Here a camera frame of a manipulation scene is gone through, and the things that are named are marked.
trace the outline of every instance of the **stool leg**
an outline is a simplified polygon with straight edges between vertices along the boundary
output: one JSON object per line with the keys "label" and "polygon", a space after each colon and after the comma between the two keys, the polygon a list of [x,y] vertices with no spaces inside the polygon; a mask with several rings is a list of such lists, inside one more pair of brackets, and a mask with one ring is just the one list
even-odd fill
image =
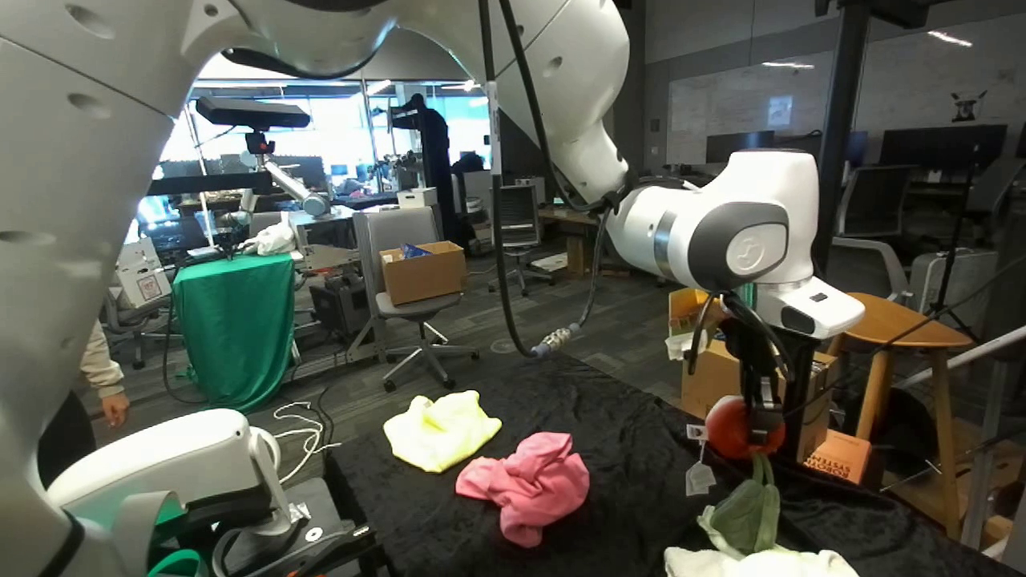
{"label": "stool leg", "polygon": [[881,350],[873,355],[873,366],[869,370],[869,380],[866,382],[866,396],[862,400],[862,414],[859,416],[859,429],[855,436],[869,440],[876,424],[876,417],[882,407],[882,399],[891,392],[891,370],[894,367],[894,354],[890,350]]}
{"label": "stool leg", "polygon": [[934,407],[937,419],[937,447],[941,461],[941,489],[944,497],[944,529],[948,538],[958,539],[958,487],[955,484],[955,441],[951,426],[947,351],[931,351],[930,360],[934,369]]}
{"label": "stool leg", "polygon": [[827,349],[827,354],[836,358],[840,356],[840,351],[844,348],[844,334],[841,333],[834,337],[834,340],[830,341],[830,347]]}

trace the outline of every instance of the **wooden stool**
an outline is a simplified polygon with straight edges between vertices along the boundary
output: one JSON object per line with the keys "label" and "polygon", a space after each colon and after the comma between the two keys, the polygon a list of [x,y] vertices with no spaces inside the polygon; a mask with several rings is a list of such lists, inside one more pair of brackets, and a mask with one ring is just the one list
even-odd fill
{"label": "wooden stool", "polygon": [[[829,354],[837,356],[847,340],[871,345],[882,345],[912,326],[926,319],[925,316],[897,303],[861,293],[852,293],[866,306],[862,320],[838,335],[830,343]],[[955,450],[951,428],[951,393],[948,385],[948,350],[966,347],[973,343],[961,333],[931,321],[905,335],[873,356],[866,383],[866,396],[862,401],[862,415],[856,436],[869,440],[873,427],[881,415],[886,414],[894,372],[894,349],[926,349],[934,369],[934,406],[937,420],[937,447],[941,461],[941,484],[944,492],[944,527],[948,537],[958,539],[958,490],[955,485]]]}

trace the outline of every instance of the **pink cloth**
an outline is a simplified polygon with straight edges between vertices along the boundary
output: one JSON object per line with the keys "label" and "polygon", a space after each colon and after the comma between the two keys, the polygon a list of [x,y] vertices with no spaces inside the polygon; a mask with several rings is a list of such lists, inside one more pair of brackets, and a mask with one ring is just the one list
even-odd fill
{"label": "pink cloth", "polygon": [[591,477],[581,455],[570,455],[567,433],[540,432],[520,441],[506,459],[474,459],[456,479],[458,495],[502,507],[499,527],[521,547],[537,547],[542,528],[577,510]]}

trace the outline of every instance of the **sleeve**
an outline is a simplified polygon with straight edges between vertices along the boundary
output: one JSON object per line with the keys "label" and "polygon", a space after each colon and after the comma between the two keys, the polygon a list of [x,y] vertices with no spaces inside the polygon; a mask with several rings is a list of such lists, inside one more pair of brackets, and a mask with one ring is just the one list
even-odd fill
{"label": "sleeve", "polygon": [[89,385],[96,390],[100,398],[125,390],[121,386],[124,373],[121,372],[120,364],[111,360],[111,350],[107,346],[107,338],[104,336],[104,328],[100,325],[100,320],[92,324],[92,333],[89,334],[89,342],[85,345],[85,353],[82,354],[79,369]]}

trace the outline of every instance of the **red ball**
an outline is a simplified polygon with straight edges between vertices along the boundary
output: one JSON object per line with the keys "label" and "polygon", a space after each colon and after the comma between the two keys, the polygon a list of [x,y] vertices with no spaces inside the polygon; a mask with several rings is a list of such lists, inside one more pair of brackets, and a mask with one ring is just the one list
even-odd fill
{"label": "red ball", "polygon": [[751,460],[756,453],[771,455],[784,445],[783,423],[770,433],[766,445],[748,443],[748,410],[745,399],[737,395],[724,396],[713,406],[706,417],[706,432],[717,453],[737,461]]}

